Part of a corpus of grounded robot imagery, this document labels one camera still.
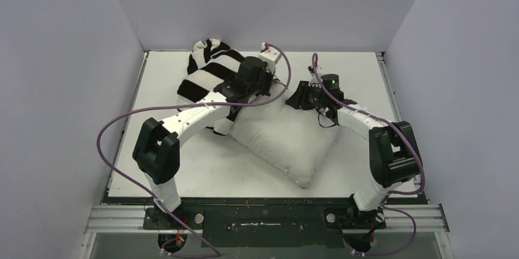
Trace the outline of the black white striped pillowcase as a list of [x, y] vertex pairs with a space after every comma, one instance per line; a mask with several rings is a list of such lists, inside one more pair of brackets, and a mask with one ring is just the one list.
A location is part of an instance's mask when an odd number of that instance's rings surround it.
[[189, 55], [187, 75], [177, 89], [178, 105], [196, 103], [235, 76], [245, 57], [219, 39], [197, 42]]

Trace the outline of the white pillow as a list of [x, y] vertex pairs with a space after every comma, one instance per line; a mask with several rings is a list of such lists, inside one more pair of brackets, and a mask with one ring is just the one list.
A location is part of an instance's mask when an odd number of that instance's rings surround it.
[[280, 95], [282, 89], [276, 84], [271, 96], [255, 99], [259, 106], [243, 108], [229, 134], [300, 188], [307, 189], [337, 140], [339, 128], [314, 110], [296, 110], [287, 105], [292, 92]]

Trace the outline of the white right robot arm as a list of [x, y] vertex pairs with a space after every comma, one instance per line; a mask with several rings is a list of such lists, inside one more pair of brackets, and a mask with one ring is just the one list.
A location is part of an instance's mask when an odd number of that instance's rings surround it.
[[333, 125], [346, 127], [368, 142], [370, 177], [353, 194], [355, 205], [346, 210], [347, 221], [354, 227], [367, 223], [371, 210], [423, 170], [411, 125], [375, 116], [345, 98], [337, 74], [300, 81], [286, 104], [296, 110], [315, 110]]

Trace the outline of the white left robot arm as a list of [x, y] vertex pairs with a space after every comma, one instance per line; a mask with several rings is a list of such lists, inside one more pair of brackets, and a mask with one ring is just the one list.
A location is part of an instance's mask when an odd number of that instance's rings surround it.
[[218, 57], [192, 70], [177, 89], [181, 104], [176, 114], [143, 122], [132, 157], [151, 187], [159, 221], [168, 228], [183, 220], [175, 176], [181, 147], [201, 130], [212, 127], [227, 132], [233, 116], [245, 107], [257, 106], [258, 96], [269, 96], [281, 55], [260, 53], [243, 58]]

